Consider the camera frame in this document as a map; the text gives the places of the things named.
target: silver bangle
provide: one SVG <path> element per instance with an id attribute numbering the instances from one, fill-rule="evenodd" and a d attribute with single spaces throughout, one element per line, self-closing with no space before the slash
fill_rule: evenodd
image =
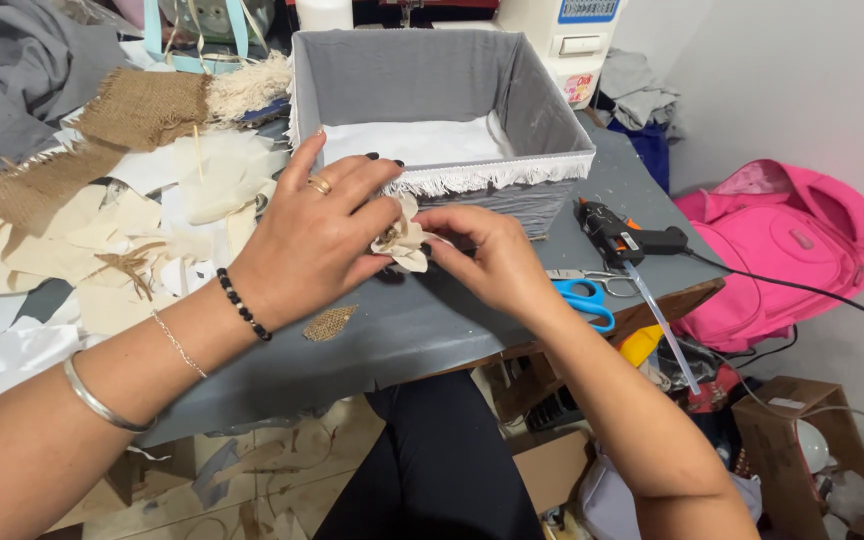
<path id="1" fill-rule="evenodd" d="M 162 332 L 164 332 L 165 336 L 169 338 L 169 341 L 172 342 L 172 346 L 176 350 L 178 350 L 178 353 L 180 355 L 182 355 L 182 359 L 185 361 L 185 363 L 187 363 L 189 365 L 189 367 L 191 367 L 192 369 L 196 370 L 198 372 L 198 375 L 200 377 L 202 377 L 203 379 L 208 377 L 206 372 L 203 371 L 202 369 L 200 369 L 199 366 L 196 365 L 196 363 L 192 361 L 192 358 L 190 358 L 189 355 L 186 354 L 186 351 L 183 349 L 183 346 L 180 345 L 178 341 L 176 341 L 176 338 L 172 337 L 172 332 L 169 331 L 169 326 L 165 325 L 165 323 L 162 322 L 162 317 L 159 316 L 159 310 L 155 309 L 153 307 L 151 309 L 151 316 L 154 317 L 155 322 L 158 323 L 158 325 L 162 327 Z"/>
<path id="2" fill-rule="evenodd" d="M 72 390 L 75 392 L 75 395 L 78 396 L 78 399 L 85 402 L 85 404 L 88 405 L 88 408 L 101 416 L 102 420 L 105 422 L 133 434 L 144 434 L 156 424 L 158 417 L 152 418 L 151 422 L 146 425 L 129 422 L 125 418 L 115 414 L 107 406 L 103 405 L 102 401 L 95 399 L 95 396 L 93 396 L 86 386 L 82 384 L 79 374 L 75 372 L 75 366 L 72 365 L 72 356 L 67 357 L 65 362 L 62 362 L 62 368 L 65 370 L 65 377 L 69 380 L 69 385 L 72 386 Z"/>

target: white wall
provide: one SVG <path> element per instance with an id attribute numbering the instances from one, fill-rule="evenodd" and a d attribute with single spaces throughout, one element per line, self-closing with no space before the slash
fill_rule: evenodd
<path id="1" fill-rule="evenodd" d="M 716 0 L 619 0 L 627 2 L 611 46 L 644 53 L 659 78 L 666 77 Z"/>
<path id="2" fill-rule="evenodd" d="M 774 158 L 864 194 L 864 2 L 721 0 L 667 82 L 682 92 L 689 133 L 672 148 L 674 192 Z M 759 369 L 841 383 L 864 411 L 864 313 L 840 306 L 799 328 L 798 345 Z M 864 418 L 856 422 L 864 441 Z"/>

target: sewing machine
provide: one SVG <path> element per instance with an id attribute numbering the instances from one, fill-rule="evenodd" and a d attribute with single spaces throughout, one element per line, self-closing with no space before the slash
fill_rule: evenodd
<path id="1" fill-rule="evenodd" d="M 357 0 L 356 28 L 522 32 L 572 109 L 592 101 L 628 0 Z M 294 13 L 295 0 L 287 0 Z M 298 19 L 293 29 L 298 29 Z"/>

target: black pants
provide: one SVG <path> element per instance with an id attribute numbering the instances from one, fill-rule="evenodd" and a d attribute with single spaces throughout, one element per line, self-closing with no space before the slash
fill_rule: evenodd
<path id="1" fill-rule="evenodd" d="M 385 429 L 315 540 L 543 538 L 512 454 L 468 372 L 366 399 Z"/>

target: white bottle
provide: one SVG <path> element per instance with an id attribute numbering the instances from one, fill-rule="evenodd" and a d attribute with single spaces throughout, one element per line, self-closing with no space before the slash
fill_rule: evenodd
<path id="1" fill-rule="evenodd" d="M 352 30 L 353 0 L 295 0 L 299 30 Z"/>

